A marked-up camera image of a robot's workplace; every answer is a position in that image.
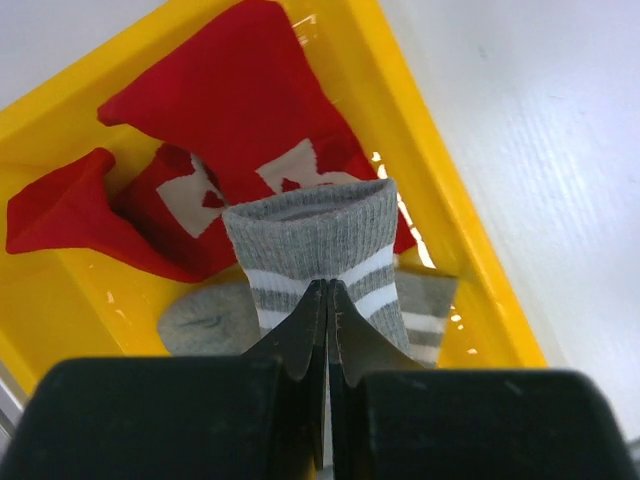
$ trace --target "white table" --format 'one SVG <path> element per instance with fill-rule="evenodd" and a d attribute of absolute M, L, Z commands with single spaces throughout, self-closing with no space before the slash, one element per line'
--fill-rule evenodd
<path fill-rule="evenodd" d="M 0 0 L 0 108 L 161 0 Z M 640 3 L 382 0 L 549 362 L 640 436 Z"/>

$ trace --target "red and white sock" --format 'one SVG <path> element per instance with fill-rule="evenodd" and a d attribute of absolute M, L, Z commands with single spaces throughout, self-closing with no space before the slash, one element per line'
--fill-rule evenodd
<path fill-rule="evenodd" d="M 196 157 L 163 145 L 112 209 L 103 177 L 114 165 L 98 148 L 27 185 L 7 206 L 7 252 L 91 248 L 184 282 L 235 263 L 222 195 Z"/>
<path fill-rule="evenodd" d="M 231 7 L 98 110 L 195 153 L 230 204 L 376 178 L 280 5 Z M 415 245 L 402 216 L 395 245 Z"/>

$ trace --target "sock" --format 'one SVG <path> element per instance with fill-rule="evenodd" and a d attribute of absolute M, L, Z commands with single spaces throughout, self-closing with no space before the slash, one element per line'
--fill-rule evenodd
<path fill-rule="evenodd" d="M 240 2 L 98 109 L 195 153 L 230 204 L 376 178 L 275 2 Z M 396 252 L 415 245 L 399 220 Z"/>
<path fill-rule="evenodd" d="M 114 199 L 117 213 L 103 184 L 114 165 L 113 155 L 98 148 L 27 185 L 7 206 L 7 252 L 91 248 L 184 282 L 235 263 L 220 194 L 197 159 L 161 147 Z"/>
<path fill-rule="evenodd" d="M 434 367 L 457 281 L 395 270 L 396 290 L 414 360 Z M 238 355 L 270 329 L 258 328 L 247 282 L 210 285 L 178 299 L 158 321 L 158 333 L 173 355 Z"/>
<path fill-rule="evenodd" d="M 393 275 L 393 180 L 327 185 L 230 207 L 223 220 L 263 330 L 295 308 L 309 282 L 345 282 L 359 313 L 409 353 Z"/>

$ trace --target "yellow bin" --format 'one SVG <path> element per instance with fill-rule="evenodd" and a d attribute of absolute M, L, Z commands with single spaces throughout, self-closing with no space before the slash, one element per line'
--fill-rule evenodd
<path fill-rule="evenodd" d="M 96 108 L 234 0 L 171 0 L 0 113 L 0 197 L 86 154 L 110 149 L 115 192 L 159 142 L 107 128 Z M 374 0 L 283 0 L 322 87 L 365 151 L 398 182 L 439 270 L 460 278 L 443 367 L 542 366 L 544 358 Z M 3 242 L 6 222 L 2 222 Z M 405 265 L 420 265 L 408 252 Z M 211 282 L 236 275 L 223 272 Z M 156 322 L 199 286 L 85 249 L 0 253 L 0 360 L 30 393 L 55 363 L 167 354 Z"/>

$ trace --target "yellow container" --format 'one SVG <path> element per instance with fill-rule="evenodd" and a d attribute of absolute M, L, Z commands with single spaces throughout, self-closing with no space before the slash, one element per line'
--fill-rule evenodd
<path fill-rule="evenodd" d="M 96 146 L 115 192 L 158 141 L 107 128 L 96 108 L 234 0 L 172 0 L 0 113 L 0 197 Z M 460 278 L 444 367 L 542 366 L 544 358 L 374 0 L 283 0 L 323 89 L 365 151 L 384 164 L 436 266 Z M 3 240 L 6 234 L 2 222 Z M 420 268 L 417 252 L 402 263 Z M 223 272 L 211 282 L 237 277 Z M 156 321 L 199 286 L 162 279 L 85 249 L 0 253 L 0 358 L 31 392 L 55 363 L 166 354 Z"/>

